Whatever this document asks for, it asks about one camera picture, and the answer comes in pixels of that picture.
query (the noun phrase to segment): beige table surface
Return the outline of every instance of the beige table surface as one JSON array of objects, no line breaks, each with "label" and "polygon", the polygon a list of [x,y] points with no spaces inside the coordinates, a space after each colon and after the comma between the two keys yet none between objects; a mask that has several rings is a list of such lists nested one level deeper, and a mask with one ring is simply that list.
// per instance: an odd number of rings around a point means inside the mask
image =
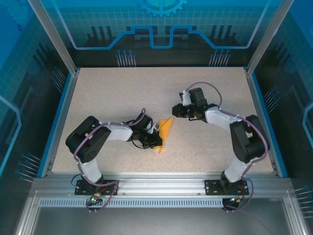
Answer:
[{"label": "beige table surface", "polygon": [[[104,122],[136,118],[143,107],[154,120],[172,117],[179,92],[197,81],[214,84],[222,108],[256,114],[243,68],[82,68],[70,104],[52,172],[76,173],[65,145],[67,136],[88,116]],[[214,89],[200,85],[208,103],[219,103]],[[202,121],[174,117],[161,154],[140,150],[131,142],[107,141],[97,156],[102,172],[222,172],[235,157],[230,133]],[[250,172],[272,172],[267,157]]]}]

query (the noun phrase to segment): white robotic arm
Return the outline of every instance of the white robotic arm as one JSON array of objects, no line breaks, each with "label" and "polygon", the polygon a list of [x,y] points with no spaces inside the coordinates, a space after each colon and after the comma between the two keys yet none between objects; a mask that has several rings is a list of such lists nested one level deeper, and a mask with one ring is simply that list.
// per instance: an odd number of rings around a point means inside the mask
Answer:
[{"label": "white robotic arm", "polygon": [[[225,179],[226,185],[241,180],[251,163],[261,157],[265,151],[257,133],[240,118],[229,115],[215,104],[207,104],[201,88],[183,91],[179,94],[183,103],[173,107],[173,115],[179,118],[189,118],[189,120],[194,120],[193,118],[196,117],[197,120],[217,125],[231,133],[236,157],[222,173],[221,178]],[[256,116],[251,115],[246,119],[257,126],[261,133],[264,133]]]},{"label": "white robotic arm", "polygon": [[81,146],[77,152],[79,168],[82,174],[92,183],[100,184],[102,174],[97,163],[97,154],[105,141],[140,141],[142,148],[153,148],[162,146],[162,138],[158,135],[158,123],[153,122],[146,114],[140,114],[136,120],[130,121],[136,123],[128,125],[121,123],[102,124],[95,117],[85,119],[67,138],[66,145],[71,153],[74,154],[78,146],[97,126],[102,125],[90,138]]}]

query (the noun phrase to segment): orange object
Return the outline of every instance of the orange object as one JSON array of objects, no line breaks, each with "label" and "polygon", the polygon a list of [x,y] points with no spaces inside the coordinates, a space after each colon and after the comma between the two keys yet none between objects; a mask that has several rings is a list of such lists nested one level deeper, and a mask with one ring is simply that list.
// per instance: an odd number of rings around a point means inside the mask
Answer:
[{"label": "orange object", "polygon": [[168,120],[159,120],[158,125],[159,125],[159,136],[163,140],[163,145],[162,147],[159,148],[158,153],[162,152],[162,149],[164,147],[165,141],[167,139],[168,133],[170,132],[172,123],[173,123],[174,118],[170,118]]}]

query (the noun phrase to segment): glass panel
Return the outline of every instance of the glass panel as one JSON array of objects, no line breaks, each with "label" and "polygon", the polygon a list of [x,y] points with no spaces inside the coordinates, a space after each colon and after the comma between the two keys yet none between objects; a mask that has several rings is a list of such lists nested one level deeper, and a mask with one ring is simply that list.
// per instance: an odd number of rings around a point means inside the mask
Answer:
[{"label": "glass panel", "polygon": [[296,188],[313,186],[312,8],[312,1],[294,1],[255,70],[287,172]]},{"label": "glass panel", "polygon": [[246,66],[280,0],[44,0],[78,67]]},{"label": "glass panel", "polygon": [[1,3],[0,234],[13,234],[36,176],[68,70],[28,2]]}]

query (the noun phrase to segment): blue trim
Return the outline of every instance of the blue trim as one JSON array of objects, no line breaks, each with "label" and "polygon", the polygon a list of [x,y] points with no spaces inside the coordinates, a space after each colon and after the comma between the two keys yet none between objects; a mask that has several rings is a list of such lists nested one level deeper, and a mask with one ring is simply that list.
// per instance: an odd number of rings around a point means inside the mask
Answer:
[{"label": "blue trim", "polygon": [[275,149],[277,160],[278,160],[278,163],[279,163],[279,167],[280,167],[280,170],[282,172],[282,176],[284,178],[288,178],[288,173],[286,171],[284,160],[283,160],[282,154],[281,154],[281,152],[279,150],[277,139],[276,139],[276,136],[275,136],[275,133],[274,133],[274,130],[273,130],[273,126],[272,126],[272,124],[270,122],[268,111],[266,110],[266,106],[265,106],[265,103],[264,103],[264,100],[263,100],[263,96],[262,96],[262,93],[261,93],[261,89],[260,89],[258,80],[256,79],[256,75],[255,75],[254,72],[252,73],[252,79],[253,79],[253,82],[254,82],[254,85],[255,85],[255,89],[256,89],[257,95],[258,95],[258,97],[260,99],[261,107],[262,107],[262,110],[263,110],[263,113],[264,113],[264,117],[265,117],[265,122],[266,122],[266,124],[268,126],[269,134],[270,134],[270,137],[271,137],[273,145],[274,145],[274,146],[271,146],[271,147],[273,147]]},{"label": "blue trim", "polygon": [[307,126],[307,119],[308,119],[308,112],[313,109],[313,102],[311,104],[309,104],[305,110],[304,110],[304,114],[303,114],[303,119],[302,119],[302,126],[303,126],[303,129],[305,131],[305,133],[307,134],[307,137],[309,139],[309,142],[310,142],[310,145],[311,147],[313,148],[313,138],[310,134],[310,131],[308,129],[308,126]]},{"label": "blue trim", "polygon": [[19,132],[20,132],[20,129],[22,127],[22,120],[21,120],[21,115],[20,115],[20,111],[18,110],[17,107],[15,107],[15,105],[13,105],[12,103],[10,103],[9,101],[7,101],[3,96],[0,95],[0,101],[2,101],[5,105],[7,105],[15,114],[16,114],[16,118],[18,120],[18,126],[14,132],[14,135],[12,137],[12,140],[10,142],[10,145],[8,147],[8,150],[6,151],[5,153],[5,156],[3,158],[3,161],[1,163],[1,166],[0,166],[0,177],[3,173],[3,170],[4,170],[4,167],[10,157],[10,154],[11,154],[11,151],[12,151],[12,148],[15,144],[15,141],[19,135]]},{"label": "blue trim", "polygon": [[148,26],[148,25],[138,25],[138,26],[131,26],[130,31],[121,32],[108,47],[78,47],[74,42],[74,39],[73,39],[73,37],[72,37],[68,27],[67,27],[67,24],[65,23],[64,18],[62,17],[60,9],[58,8],[58,6],[56,4],[56,0],[52,0],[52,3],[55,7],[55,10],[56,10],[58,16],[60,17],[60,20],[63,24],[65,31],[67,32],[69,40],[71,41],[73,47],[76,50],[110,50],[124,35],[135,34],[135,29],[148,29],[149,30],[151,48],[153,48],[153,49],[170,49],[173,46],[174,29],[177,29],[177,28],[188,29],[188,33],[190,33],[190,34],[199,34],[213,49],[247,49],[252,44],[254,36],[255,36],[256,32],[258,31],[258,28],[259,28],[259,26],[263,20],[263,17],[267,11],[268,6],[270,5],[270,2],[271,2],[271,0],[267,1],[267,4],[264,7],[263,12],[262,12],[262,14],[258,20],[258,23],[256,24],[255,29],[254,29],[254,31],[253,31],[250,39],[249,39],[249,42],[246,46],[216,46],[208,39],[208,37],[202,31],[193,30],[191,25],[175,25],[175,26],[172,26],[171,30],[170,30],[170,35],[169,35],[169,39],[170,39],[169,45],[168,46],[155,46],[152,27]]},{"label": "blue trim", "polygon": [[60,103],[59,103],[57,112],[55,114],[54,120],[53,120],[51,131],[50,131],[50,134],[49,134],[49,137],[48,137],[48,141],[47,141],[47,144],[45,145],[44,154],[43,154],[43,157],[42,157],[40,165],[39,165],[39,169],[38,169],[38,172],[37,172],[37,177],[38,178],[41,178],[41,175],[42,175],[42,173],[43,173],[43,171],[45,169],[45,163],[46,163],[47,158],[48,158],[48,152],[49,152],[49,149],[51,147],[51,143],[52,143],[53,136],[55,134],[55,129],[57,127],[57,123],[58,123],[58,121],[60,119],[61,110],[62,110],[62,107],[63,107],[63,104],[64,104],[65,96],[67,94],[67,90],[68,90],[68,86],[69,86],[69,82],[71,80],[71,77],[72,77],[72,74],[68,73],[67,81],[65,83],[65,86],[64,86],[64,89],[63,89],[63,93],[62,93],[62,96],[61,96],[61,99],[60,99]]}]

